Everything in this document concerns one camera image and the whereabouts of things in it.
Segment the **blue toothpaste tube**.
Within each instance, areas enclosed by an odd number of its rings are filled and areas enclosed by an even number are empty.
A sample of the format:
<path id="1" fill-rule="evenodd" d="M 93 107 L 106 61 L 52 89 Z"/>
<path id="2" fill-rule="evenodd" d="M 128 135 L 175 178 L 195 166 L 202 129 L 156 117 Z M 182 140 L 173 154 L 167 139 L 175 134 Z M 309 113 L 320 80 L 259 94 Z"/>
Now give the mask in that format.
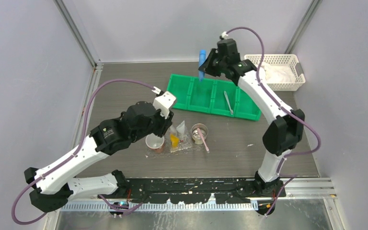
<path id="1" fill-rule="evenodd" d="M 204 64 L 204 62 L 206 60 L 206 57 L 207 57 L 206 50 L 201 49 L 199 51 L 198 67 L 201 67 Z M 203 79 L 204 79 L 204 77 L 205 77 L 205 73 L 199 70 L 198 71 L 198 79 L 199 79 L 199 81 L 202 82 Z"/>

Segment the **white toothpaste tube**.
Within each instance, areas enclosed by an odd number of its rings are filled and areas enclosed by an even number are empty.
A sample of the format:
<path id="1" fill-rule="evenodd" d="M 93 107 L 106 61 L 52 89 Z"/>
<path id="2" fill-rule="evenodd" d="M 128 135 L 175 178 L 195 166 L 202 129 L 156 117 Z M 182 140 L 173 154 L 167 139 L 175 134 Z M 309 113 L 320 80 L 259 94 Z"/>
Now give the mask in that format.
<path id="1" fill-rule="evenodd" d="M 177 127 L 176 127 L 177 135 L 179 139 L 184 139 L 185 136 L 185 121 L 182 121 Z"/>
<path id="2" fill-rule="evenodd" d="M 178 137 L 178 132 L 177 132 L 177 129 L 174 127 L 174 125 L 170 126 L 169 131 L 170 131 L 170 134 Z"/>

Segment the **brown steel cup with handle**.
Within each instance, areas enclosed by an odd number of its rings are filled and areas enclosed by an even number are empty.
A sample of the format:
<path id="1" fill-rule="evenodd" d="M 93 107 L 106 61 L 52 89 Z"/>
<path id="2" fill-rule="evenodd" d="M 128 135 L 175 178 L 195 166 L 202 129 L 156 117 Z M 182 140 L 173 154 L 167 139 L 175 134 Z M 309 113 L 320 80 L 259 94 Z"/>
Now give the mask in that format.
<path id="1" fill-rule="evenodd" d="M 165 138 L 149 134 L 145 138 L 147 147 L 155 153 L 162 153 L 165 147 Z"/>

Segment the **yellow toothpaste tube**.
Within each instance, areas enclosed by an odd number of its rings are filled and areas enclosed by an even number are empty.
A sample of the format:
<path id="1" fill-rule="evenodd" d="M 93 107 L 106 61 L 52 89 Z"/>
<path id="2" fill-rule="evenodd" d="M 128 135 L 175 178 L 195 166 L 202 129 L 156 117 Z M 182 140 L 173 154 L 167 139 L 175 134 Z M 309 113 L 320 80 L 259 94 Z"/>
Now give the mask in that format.
<path id="1" fill-rule="evenodd" d="M 171 147 L 173 149 L 178 148 L 179 144 L 181 143 L 181 140 L 174 134 L 170 134 L 170 141 L 171 141 Z"/>

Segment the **clear acrylic toothbrush holder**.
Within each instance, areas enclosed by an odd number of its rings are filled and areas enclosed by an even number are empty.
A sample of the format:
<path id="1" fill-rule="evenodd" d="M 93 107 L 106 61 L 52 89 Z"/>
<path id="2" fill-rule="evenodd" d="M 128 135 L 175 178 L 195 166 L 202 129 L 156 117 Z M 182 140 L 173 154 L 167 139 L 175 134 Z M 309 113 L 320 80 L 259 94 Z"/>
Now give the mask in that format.
<path id="1" fill-rule="evenodd" d="M 167 148 L 167 152 L 169 153 L 178 153 L 178 152 L 185 152 L 185 151 L 189 151 L 190 148 L 192 148 L 193 146 L 193 141 L 192 141 L 192 137 L 187 129 L 187 127 L 185 126 L 185 136 L 184 139 L 180 139 L 181 143 L 179 144 L 178 148 L 173 149 L 171 147 L 171 141 L 170 141 L 170 131 L 168 129 L 166 135 L 166 148 Z"/>

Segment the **clear oval acrylic tray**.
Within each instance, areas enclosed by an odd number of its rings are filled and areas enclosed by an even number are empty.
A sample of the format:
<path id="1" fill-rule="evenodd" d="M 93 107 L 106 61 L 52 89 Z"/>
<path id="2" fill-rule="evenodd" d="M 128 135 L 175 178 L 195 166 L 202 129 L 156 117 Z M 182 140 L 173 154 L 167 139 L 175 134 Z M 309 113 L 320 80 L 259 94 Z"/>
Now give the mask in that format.
<path id="1" fill-rule="evenodd" d="M 182 137 L 178 137 L 180 142 L 178 143 L 177 147 L 172 147 L 169 130 L 164 137 L 164 146 L 160 152 L 151 150 L 150 148 L 146 147 L 145 156 L 147 158 L 161 158 L 189 154 L 193 152 L 205 152 L 205 148 L 203 145 L 197 145 L 194 143 L 194 140 L 192 139 L 192 136 L 187 127 L 184 128 L 184 135 Z"/>

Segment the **pink toothbrush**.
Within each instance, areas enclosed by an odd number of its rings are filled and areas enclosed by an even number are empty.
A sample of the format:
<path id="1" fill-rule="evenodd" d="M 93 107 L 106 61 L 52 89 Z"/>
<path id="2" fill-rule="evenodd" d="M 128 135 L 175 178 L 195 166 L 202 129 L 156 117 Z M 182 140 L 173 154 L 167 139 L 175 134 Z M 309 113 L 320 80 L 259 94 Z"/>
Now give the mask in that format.
<path id="1" fill-rule="evenodd" d="M 202 141 L 202 143 L 205 147 L 205 150 L 207 151 L 207 153 L 210 153 L 209 147 L 206 144 L 206 141 L 205 141 L 205 138 L 204 138 L 204 135 L 203 135 L 201 129 L 197 128 L 197 132 L 198 132 L 198 135 L 199 135 L 199 137 L 200 137 L 200 139 L 201 139 L 201 141 Z"/>

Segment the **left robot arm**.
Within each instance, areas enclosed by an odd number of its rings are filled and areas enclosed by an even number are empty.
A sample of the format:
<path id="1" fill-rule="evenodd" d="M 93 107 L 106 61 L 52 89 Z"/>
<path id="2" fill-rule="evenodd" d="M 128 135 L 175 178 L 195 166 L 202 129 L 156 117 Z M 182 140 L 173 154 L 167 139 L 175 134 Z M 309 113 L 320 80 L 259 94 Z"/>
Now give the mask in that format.
<path id="1" fill-rule="evenodd" d="M 78 178 L 77 174 L 150 134 L 163 137 L 172 125 L 173 116 L 172 111 L 164 116 L 160 108 L 141 101 L 128 107 L 118 118 L 102 121 L 84 138 L 82 145 L 54 163 L 42 169 L 25 170 L 26 182 L 33 187 L 29 194 L 31 204 L 48 213 L 74 199 L 98 195 L 123 198 L 129 183 L 121 171 L 89 178 Z"/>

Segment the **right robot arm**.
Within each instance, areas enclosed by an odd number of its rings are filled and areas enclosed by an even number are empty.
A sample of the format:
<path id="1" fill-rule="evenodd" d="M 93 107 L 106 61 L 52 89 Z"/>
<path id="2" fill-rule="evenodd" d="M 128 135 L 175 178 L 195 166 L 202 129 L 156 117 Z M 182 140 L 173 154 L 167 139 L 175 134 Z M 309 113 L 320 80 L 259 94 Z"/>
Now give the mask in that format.
<path id="1" fill-rule="evenodd" d="M 262 69 L 248 59 L 241 60 L 234 39 L 220 39 L 199 70 L 214 77 L 225 75 L 265 116 L 269 124 L 262 137 L 266 153 L 255 173 L 253 186 L 259 196 L 268 196 L 279 185 L 279 171 L 285 157 L 302 139 L 304 112 L 294 110 L 280 100 L 264 82 Z"/>

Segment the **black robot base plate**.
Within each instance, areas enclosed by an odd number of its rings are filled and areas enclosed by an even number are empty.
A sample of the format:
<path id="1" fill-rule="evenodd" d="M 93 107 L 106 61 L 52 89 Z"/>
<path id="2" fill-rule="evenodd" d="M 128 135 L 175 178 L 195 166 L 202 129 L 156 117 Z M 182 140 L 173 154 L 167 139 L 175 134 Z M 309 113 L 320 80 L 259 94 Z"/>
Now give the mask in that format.
<path id="1" fill-rule="evenodd" d="M 106 198 L 139 205 L 138 211 L 233 209 L 263 215 L 274 211 L 275 198 L 286 196 L 283 184 L 261 189 L 253 178 L 132 178 Z"/>

